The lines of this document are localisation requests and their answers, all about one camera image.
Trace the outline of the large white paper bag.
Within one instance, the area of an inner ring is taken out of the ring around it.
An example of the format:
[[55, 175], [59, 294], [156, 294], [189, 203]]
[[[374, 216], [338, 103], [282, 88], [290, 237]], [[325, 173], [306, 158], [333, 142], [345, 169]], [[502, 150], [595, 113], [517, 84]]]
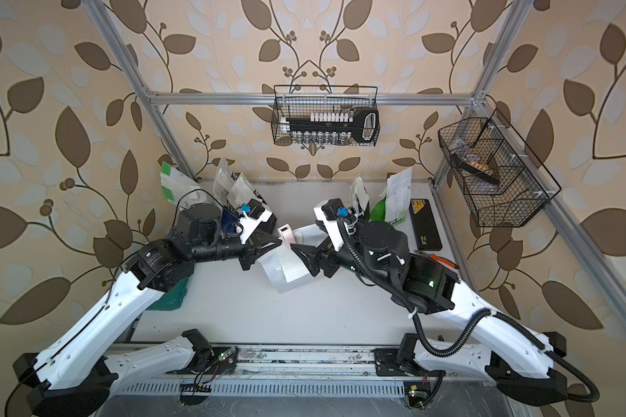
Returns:
[[277, 228], [276, 232], [282, 241], [281, 245], [261, 256], [258, 262], [267, 274], [271, 285], [282, 294], [315, 280], [290, 245], [302, 244], [316, 248], [327, 237], [327, 234], [315, 224], [299, 229], [292, 229], [290, 225], [285, 224]]

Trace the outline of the navy bag front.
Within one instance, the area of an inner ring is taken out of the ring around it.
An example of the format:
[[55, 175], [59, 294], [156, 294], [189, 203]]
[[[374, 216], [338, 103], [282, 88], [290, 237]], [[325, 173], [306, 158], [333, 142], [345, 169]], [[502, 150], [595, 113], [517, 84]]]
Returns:
[[240, 174], [233, 183], [228, 202], [242, 218], [248, 218], [258, 223], [267, 223], [273, 216], [269, 204], [244, 174]]

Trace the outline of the blue white Cheerful bag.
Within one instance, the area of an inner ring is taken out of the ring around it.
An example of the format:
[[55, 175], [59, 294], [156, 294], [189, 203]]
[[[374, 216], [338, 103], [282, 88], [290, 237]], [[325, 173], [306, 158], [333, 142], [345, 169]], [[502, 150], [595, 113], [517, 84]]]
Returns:
[[226, 207], [235, 209], [239, 205], [237, 192], [238, 186], [236, 186], [236, 180], [229, 170], [229, 161], [223, 157], [217, 165], [214, 177], [214, 196]]

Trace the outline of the green white bag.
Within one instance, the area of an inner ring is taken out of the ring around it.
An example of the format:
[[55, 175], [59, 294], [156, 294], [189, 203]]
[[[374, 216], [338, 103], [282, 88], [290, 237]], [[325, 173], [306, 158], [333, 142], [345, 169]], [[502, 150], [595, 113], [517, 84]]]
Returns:
[[393, 226], [405, 222], [411, 198], [412, 168], [391, 175], [386, 182], [384, 197], [370, 212], [370, 220], [385, 221]]
[[210, 201], [197, 182], [166, 162], [161, 164], [160, 181], [165, 200], [179, 210], [187, 210], [195, 204]]

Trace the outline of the pink mini stapler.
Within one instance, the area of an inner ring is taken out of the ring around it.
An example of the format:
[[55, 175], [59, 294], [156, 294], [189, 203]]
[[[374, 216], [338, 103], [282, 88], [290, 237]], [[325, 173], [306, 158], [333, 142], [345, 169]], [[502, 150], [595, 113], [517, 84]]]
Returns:
[[296, 238], [289, 224], [285, 224], [278, 228], [278, 234], [283, 243], [290, 248], [292, 244], [296, 244]]

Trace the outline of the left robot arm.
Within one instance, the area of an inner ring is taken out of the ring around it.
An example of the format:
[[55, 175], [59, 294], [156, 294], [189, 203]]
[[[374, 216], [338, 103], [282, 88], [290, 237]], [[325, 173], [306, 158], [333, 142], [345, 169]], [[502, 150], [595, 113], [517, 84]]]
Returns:
[[129, 257], [111, 288], [64, 336], [38, 354], [22, 354], [13, 364], [18, 379], [5, 415], [24, 408], [29, 416], [90, 416], [118, 391], [170, 371], [204, 373], [219, 359], [197, 329], [169, 342], [130, 354], [108, 348], [149, 306], [201, 262], [239, 260], [248, 270], [262, 255], [281, 245], [258, 230], [246, 242], [214, 241], [203, 248], [170, 231]]

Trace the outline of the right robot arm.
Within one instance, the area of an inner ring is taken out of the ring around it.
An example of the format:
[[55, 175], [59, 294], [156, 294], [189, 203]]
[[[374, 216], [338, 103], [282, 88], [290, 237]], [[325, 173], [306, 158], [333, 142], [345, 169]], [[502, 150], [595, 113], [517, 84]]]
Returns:
[[313, 275], [344, 268], [386, 290], [404, 307], [415, 330], [398, 349], [377, 349], [377, 373], [474, 375], [495, 382], [509, 398], [535, 407], [566, 401], [566, 340], [538, 334], [485, 302], [456, 273], [426, 255], [410, 253], [405, 235], [349, 237], [340, 248], [291, 245]]

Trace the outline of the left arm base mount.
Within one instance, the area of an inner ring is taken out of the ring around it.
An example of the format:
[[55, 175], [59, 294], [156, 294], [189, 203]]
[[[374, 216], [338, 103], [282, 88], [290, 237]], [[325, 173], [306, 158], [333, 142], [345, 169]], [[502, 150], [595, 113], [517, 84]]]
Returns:
[[194, 356], [186, 367], [170, 370], [167, 375], [194, 375], [192, 382], [179, 385], [179, 401], [185, 407], [196, 406], [208, 399], [211, 383], [220, 371], [236, 368], [239, 349], [228, 347], [217, 352], [198, 329], [186, 330], [182, 337], [192, 344]]

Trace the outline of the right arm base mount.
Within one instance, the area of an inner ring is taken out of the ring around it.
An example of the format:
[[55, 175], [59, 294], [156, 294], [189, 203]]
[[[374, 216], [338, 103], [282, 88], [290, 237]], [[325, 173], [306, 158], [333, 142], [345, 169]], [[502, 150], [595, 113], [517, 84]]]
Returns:
[[405, 334], [399, 347], [374, 349], [374, 364], [380, 377], [420, 377], [421, 382], [406, 385], [404, 398], [409, 408], [425, 410], [442, 387], [446, 372], [427, 370], [417, 365], [415, 347], [418, 343], [417, 334]]

